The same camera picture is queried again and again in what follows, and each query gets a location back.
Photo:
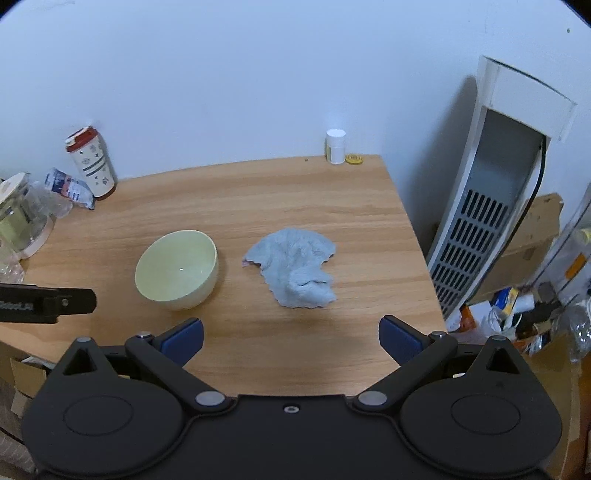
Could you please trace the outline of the pale green bowl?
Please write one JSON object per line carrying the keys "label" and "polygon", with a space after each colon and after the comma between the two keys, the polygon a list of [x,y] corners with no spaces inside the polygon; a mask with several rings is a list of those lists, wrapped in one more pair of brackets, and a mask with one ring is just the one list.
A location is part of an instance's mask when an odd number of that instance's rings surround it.
{"label": "pale green bowl", "polygon": [[141,296],[169,310],[194,308],[214,290],[218,251],[204,232],[180,230],[154,241],[139,258],[134,284]]}

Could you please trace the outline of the light blue cleaning cloth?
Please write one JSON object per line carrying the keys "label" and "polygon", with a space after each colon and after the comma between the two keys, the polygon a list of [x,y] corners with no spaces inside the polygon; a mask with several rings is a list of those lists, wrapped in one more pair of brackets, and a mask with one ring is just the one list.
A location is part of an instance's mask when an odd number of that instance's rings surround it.
{"label": "light blue cleaning cloth", "polygon": [[336,251],[335,243],[318,232],[284,228],[250,247],[242,262],[259,266],[280,306],[324,308],[337,299],[332,275],[322,269]]}

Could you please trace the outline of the clear plastic water bottle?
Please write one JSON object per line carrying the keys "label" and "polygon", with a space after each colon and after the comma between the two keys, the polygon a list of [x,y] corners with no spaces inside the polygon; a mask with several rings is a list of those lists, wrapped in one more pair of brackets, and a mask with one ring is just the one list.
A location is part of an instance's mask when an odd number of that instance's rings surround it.
{"label": "clear plastic water bottle", "polygon": [[21,266],[19,256],[5,241],[0,242],[0,282],[5,284],[22,283],[25,271]]}

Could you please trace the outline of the glass kettle with tea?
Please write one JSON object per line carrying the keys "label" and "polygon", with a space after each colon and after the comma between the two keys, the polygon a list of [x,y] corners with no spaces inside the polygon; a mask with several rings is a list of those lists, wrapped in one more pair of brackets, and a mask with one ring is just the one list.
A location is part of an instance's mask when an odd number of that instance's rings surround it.
{"label": "glass kettle with tea", "polygon": [[53,228],[54,221],[28,173],[17,173],[1,183],[1,239],[21,259],[36,254]]}

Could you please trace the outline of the crumpled blue white packet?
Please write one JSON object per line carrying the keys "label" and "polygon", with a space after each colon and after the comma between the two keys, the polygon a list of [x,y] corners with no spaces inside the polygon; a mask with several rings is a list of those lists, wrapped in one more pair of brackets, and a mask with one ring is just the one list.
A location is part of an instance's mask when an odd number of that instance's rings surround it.
{"label": "crumpled blue white packet", "polygon": [[87,210],[95,208],[95,197],[87,184],[56,168],[50,169],[44,178],[47,190],[68,199],[75,206]]}

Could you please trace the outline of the brown cardboard box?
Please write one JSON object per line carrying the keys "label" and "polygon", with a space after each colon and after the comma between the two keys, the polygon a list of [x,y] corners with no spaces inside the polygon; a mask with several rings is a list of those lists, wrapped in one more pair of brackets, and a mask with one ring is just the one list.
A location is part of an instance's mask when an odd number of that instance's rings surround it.
{"label": "brown cardboard box", "polygon": [[558,193],[537,197],[512,241],[484,278],[469,305],[490,300],[497,291],[526,285],[560,233],[563,199]]}

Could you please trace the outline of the red lidded patterned tumbler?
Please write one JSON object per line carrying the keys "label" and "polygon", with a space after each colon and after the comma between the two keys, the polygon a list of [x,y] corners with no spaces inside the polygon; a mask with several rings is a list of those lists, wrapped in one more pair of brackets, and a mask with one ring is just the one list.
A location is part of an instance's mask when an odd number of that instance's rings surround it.
{"label": "red lidded patterned tumbler", "polygon": [[65,147],[93,196],[103,199],[111,195],[116,179],[98,131],[85,126],[66,138]]}

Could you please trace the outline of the yellow round tape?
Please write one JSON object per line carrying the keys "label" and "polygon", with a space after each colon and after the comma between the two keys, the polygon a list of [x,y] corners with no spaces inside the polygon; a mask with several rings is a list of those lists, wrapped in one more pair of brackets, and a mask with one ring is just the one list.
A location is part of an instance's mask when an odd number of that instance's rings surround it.
{"label": "yellow round tape", "polygon": [[361,165],[363,164],[363,156],[356,154],[346,155],[346,162],[351,165]]}

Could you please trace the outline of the white pill bottle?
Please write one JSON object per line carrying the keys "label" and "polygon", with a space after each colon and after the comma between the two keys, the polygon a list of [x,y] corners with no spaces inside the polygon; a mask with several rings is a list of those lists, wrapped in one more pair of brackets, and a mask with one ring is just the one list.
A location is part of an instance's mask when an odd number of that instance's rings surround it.
{"label": "white pill bottle", "polygon": [[346,162],[346,131],[332,128],[325,132],[325,159],[332,165]]}

